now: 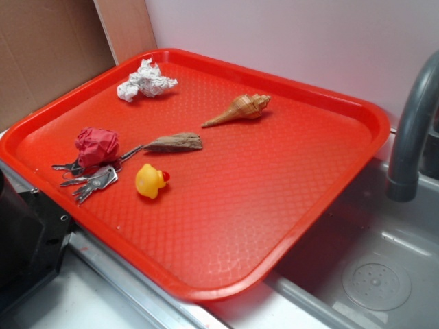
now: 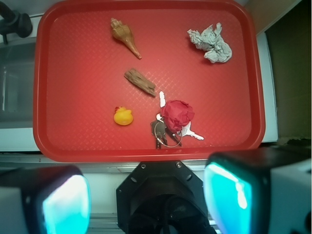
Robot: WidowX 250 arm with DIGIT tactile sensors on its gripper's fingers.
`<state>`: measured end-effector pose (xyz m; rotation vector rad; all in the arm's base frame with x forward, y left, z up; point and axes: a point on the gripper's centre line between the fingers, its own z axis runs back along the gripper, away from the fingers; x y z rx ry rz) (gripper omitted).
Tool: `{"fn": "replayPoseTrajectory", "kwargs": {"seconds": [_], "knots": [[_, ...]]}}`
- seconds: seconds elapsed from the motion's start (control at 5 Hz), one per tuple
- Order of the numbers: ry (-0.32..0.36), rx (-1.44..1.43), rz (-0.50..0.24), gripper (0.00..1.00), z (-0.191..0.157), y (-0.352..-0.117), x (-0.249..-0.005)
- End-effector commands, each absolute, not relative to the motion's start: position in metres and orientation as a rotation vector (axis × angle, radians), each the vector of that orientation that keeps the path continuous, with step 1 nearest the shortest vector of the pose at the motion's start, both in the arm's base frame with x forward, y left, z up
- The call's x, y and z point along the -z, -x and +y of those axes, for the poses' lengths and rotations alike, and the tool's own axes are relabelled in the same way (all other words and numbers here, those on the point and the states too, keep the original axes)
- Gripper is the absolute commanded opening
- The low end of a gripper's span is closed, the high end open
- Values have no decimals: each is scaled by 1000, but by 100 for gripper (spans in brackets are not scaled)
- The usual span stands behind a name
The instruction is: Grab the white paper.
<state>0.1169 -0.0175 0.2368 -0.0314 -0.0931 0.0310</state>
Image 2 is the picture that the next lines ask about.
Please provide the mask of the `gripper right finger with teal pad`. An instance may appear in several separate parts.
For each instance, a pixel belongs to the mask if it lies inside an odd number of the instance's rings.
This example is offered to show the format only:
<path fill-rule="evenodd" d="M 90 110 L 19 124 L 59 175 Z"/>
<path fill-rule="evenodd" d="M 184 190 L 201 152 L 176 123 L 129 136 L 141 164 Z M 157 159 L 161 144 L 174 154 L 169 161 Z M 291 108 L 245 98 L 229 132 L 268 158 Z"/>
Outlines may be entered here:
<path fill-rule="evenodd" d="M 294 146 L 217 152 L 209 156 L 203 191 L 223 234 L 309 234 L 312 152 Z"/>

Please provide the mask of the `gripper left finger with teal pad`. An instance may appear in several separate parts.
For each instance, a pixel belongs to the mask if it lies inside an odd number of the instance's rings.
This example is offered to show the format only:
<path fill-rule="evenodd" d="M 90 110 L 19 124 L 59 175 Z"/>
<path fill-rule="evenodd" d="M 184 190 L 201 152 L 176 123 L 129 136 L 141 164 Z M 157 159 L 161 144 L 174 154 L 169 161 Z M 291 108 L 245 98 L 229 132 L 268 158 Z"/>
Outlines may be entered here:
<path fill-rule="evenodd" d="M 90 214 L 89 183 L 76 166 L 0 173 L 2 234 L 85 234 Z"/>

